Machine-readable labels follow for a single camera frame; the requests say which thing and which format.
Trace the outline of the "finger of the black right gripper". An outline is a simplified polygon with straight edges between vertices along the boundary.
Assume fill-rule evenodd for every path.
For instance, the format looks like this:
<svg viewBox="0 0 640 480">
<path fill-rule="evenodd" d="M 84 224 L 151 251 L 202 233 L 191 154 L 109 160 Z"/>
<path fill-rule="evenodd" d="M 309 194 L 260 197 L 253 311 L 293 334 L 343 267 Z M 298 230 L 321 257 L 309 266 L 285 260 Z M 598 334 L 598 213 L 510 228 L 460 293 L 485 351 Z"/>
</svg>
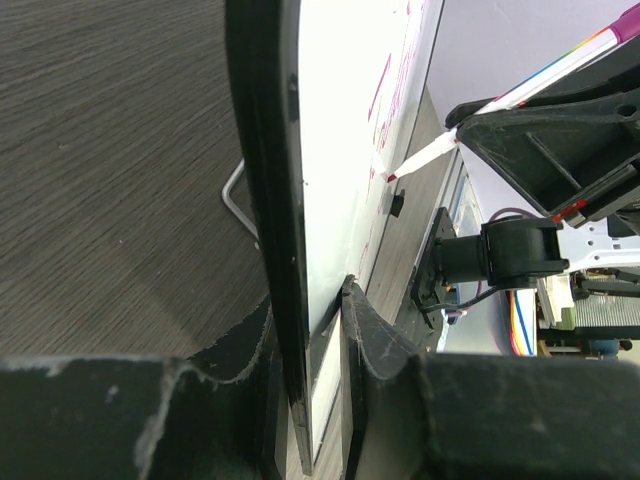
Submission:
<svg viewBox="0 0 640 480">
<path fill-rule="evenodd" d="M 540 214 L 573 227 L 639 225 L 639 42 L 632 39 L 524 106 L 455 107 L 447 127 Z"/>
</svg>

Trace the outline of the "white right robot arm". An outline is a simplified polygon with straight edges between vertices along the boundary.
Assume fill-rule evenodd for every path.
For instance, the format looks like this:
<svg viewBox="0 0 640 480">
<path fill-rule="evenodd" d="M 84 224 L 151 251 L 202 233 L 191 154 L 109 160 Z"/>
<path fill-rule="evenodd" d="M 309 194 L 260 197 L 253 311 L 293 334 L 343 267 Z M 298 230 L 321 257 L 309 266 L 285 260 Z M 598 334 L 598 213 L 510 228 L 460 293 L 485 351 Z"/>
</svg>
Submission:
<svg viewBox="0 0 640 480">
<path fill-rule="evenodd" d="M 481 113 L 455 107 L 446 124 L 539 214 L 482 225 L 479 235 L 430 239 L 412 298 L 439 309 L 436 280 L 484 280 L 492 292 L 531 288 L 571 261 L 557 233 L 612 215 L 639 231 L 639 41 L 632 39 L 535 95 L 524 106 Z"/>
</svg>

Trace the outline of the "white marker purple cap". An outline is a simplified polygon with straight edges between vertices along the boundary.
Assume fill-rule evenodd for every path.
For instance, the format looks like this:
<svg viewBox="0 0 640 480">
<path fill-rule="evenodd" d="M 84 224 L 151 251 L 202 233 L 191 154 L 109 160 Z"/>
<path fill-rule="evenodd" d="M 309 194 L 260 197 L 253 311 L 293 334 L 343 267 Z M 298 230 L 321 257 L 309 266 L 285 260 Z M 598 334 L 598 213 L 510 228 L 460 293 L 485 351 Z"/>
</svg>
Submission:
<svg viewBox="0 0 640 480">
<path fill-rule="evenodd" d="M 618 48 L 638 35 L 639 4 L 635 4 L 609 26 L 556 58 L 511 90 L 492 99 L 474 112 L 473 116 L 520 108 L 544 89 L 577 72 L 584 66 L 603 58 L 611 50 Z M 386 181 L 388 183 L 394 182 L 453 150 L 459 143 L 457 131 L 461 125 L 462 123 L 458 123 L 409 157 L 393 173 L 388 175 Z"/>
</svg>

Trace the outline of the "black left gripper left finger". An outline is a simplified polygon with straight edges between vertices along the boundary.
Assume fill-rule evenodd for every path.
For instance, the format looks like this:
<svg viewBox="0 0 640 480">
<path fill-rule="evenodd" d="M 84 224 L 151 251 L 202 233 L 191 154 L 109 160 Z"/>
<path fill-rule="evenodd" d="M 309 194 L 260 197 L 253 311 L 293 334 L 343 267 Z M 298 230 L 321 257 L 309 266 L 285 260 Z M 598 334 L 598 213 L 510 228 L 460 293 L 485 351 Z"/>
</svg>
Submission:
<svg viewBox="0 0 640 480">
<path fill-rule="evenodd" d="M 288 407 L 263 301 L 190 358 L 1 361 L 5 479 L 282 479 Z"/>
</svg>

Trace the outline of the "white whiteboard black frame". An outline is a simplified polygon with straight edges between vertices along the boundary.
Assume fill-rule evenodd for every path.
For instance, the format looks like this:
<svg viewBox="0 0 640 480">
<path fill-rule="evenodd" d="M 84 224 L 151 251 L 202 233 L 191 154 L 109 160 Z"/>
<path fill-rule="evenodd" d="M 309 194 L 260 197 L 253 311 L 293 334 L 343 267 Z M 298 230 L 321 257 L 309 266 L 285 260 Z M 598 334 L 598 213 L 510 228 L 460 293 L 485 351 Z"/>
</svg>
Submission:
<svg viewBox="0 0 640 480">
<path fill-rule="evenodd" d="M 341 286 L 366 285 L 392 211 L 444 5 L 229 1 L 235 118 L 299 469 L 314 471 L 341 378 Z"/>
</svg>

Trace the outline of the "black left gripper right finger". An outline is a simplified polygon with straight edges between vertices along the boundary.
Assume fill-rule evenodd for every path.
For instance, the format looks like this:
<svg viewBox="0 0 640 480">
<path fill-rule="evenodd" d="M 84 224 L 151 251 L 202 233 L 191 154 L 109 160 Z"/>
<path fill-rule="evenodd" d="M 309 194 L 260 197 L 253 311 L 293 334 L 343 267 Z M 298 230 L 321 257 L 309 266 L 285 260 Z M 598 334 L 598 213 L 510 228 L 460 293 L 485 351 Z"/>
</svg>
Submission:
<svg viewBox="0 0 640 480">
<path fill-rule="evenodd" d="M 341 288 L 347 479 L 635 479 L 639 369 L 430 353 Z"/>
</svg>

